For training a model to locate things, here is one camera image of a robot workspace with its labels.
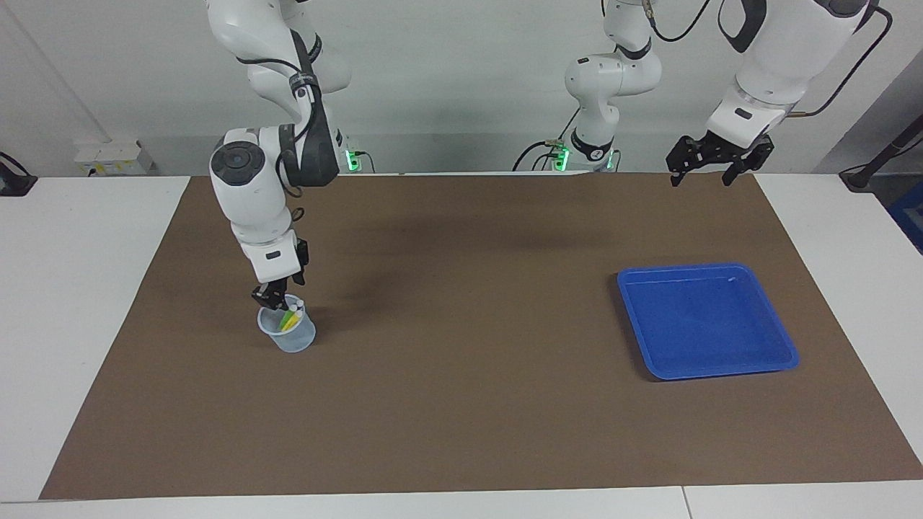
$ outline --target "power strip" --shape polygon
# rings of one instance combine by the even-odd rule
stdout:
[[[154,161],[137,142],[80,147],[74,158],[85,176],[154,175]]]

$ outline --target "robotic arm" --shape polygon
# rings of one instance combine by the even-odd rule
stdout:
[[[724,183],[759,170],[770,153],[769,131],[789,117],[849,37],[871,16],[877,0],[742,0],[746,20],[737,36],[744,54],[735,83],[709,117],[705,137],[684,136],[666,157],[678,186],[689,171],[730,163]]]
[[[227,132],[209,168],[222,211],[262,284],[252,296],[273,309],[283,308],[289,277],[305,283],[308,263],[307,242],[295,235],[285,194],[326,186],[341,166],[355,168],[322,103],[324,93],[349,84],[351,72],[311,27],[304,1],[206,2],[212,32],[247,65],[253,89],[294,120]]]
[[[605,169],[618,125],[616,97],[652,91],[660,83],[660,58],[652,51],[652,31],[641,0],[612,0],[605,33],[615,42],[610,54],[593,54],[570,63],[566,86],[580,103],[570,135],[578,163]]]

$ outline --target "brown paper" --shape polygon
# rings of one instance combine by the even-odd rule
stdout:
[[[916,479],[920,462],[751,176],[341,178],[299,235],[317,341],[260,334],[192,179],[43,499]],[[656,381],[614,275],[740,261],[801,355]]]

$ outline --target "plastic tray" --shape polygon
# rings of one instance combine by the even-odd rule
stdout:
[[[798,352],[739,263],[627,269],[618,287],[644,363],[661,380],[791,369]]]

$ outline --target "white wall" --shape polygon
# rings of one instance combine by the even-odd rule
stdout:
[[[774,5],[791,1],[806,0]],[[6,2],[106,131],[140,139],[166,173],[202,173],[228,128],[285,121],[249,90],[245,71],[214,41],[201,1]],[[716,30],[713,3],[686,40],[656,44],[662,86],[619,103],[624,170],[663,171],[680,135],[701,136],[732,80],[740,58]],[[679,32],[699,4],[659,2],[662,30]],[[728,4],[733,18],[734,1]],[[824,117],[778,128],[767,170],[813,170],[923,48],[923,3],[885,4],[897,17],[885,52]],[[312,0],[310,8],[325,42],[343,49],[354,67],[350,88],[327,102],[382,171],[508,169],[526,144],[556,137],[572,112],[575,102],[563,87],[568,61],[612,47],[595,0]],[[853,39],[805,107],[826,98],[880,26],[876,20]],[[0,52],[4,76],[17,74],[21,64],[8,65],[6,48]],[[23,106],[55,113],[36,99],[42,96],[32,81],[20,83],[4,89],[0,115]],[[54,161],[45,173],[69,174],[69,156],[55,151],[51,158],[42,146],[45,133],[60,147],[71,137],[66,129],[44,121],[40,131],[26,120],[4,117],[0,145],[24,161]],[[7,140],[11,127],[21,134],[17,141]]]
[[[907,66],[862,118],[817,167],[819,173],[836,173],[870,161],[906,127],[923,114],[923,53]],[[897,157],[882,173],[923,171],[923,146]]]

